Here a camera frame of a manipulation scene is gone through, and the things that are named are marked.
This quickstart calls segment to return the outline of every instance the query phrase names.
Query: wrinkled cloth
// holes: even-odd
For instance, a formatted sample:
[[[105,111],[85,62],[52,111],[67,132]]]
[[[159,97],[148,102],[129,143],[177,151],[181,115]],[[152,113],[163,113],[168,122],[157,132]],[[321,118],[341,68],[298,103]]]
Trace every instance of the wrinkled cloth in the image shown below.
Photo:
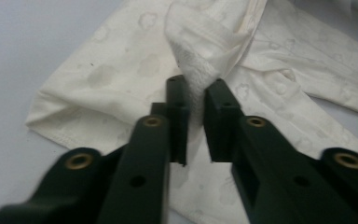
[[[211,163],[201,129],[203,90],[218,77],[297,150],[358,152],[358,138],[309,98],[358,112],[358,43],[283,0],[124,1],[42,86],[26,123],[65,147],[108,153],[179,74],[191,141],[188,166],[171,166],[170,206],[196,223],[247,223],[230,164]]]

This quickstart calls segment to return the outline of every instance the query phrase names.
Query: white cloth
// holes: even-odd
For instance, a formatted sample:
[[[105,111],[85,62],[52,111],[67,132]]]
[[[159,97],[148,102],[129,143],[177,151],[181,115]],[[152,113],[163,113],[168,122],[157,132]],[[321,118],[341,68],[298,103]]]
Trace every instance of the white cloth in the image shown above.
[[[283,0],[177,2],[125,1],[43,85],[27,125],[107,153],[163,102],[166,78],[184,73],[194,133],[204,88],[224,77],[246,114],[270,119],[299,151],[358,152],[358,139],[307,95],[358,111],[357,42]],[[191,136],[188,166],[172,165],[171,207],[197,223],[246,223],[229,164],[210,163],[203,134]]]

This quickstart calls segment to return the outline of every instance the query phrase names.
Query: screw hole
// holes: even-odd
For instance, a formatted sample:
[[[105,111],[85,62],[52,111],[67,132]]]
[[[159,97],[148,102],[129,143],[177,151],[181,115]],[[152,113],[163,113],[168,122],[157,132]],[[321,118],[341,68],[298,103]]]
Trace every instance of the screw hole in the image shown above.
[[[92,163],[92,156],[86,153],[75,154],[69,158],[65,166],[70,170],[80,170],[88,167]]]
[[[264,127],[266,125],[266,122],[263,119],[251,118],[247,119],[246,121],[248,122],[248,124],[257,128]]]
[[[148,118],[144,121],[144,125],[148,127],[157,127],[161,124],[161,119],[158,118]]]
[[[301,175],[296,176],[294,178],[294,181],[296,182],[296,184],[298,184],[299,186],[304,187],[304,188],[310,186],[309,180],[306,177],[301,176]]]
[[[358,169],[358,158],[349,153],[337,153],[334,155],[334,159],[340,165],[351,169]]]
[[[137,175],[130,180],[130,185],[134,188],[140,188],[145,183],[146,183],[146,179],[141,175]]]

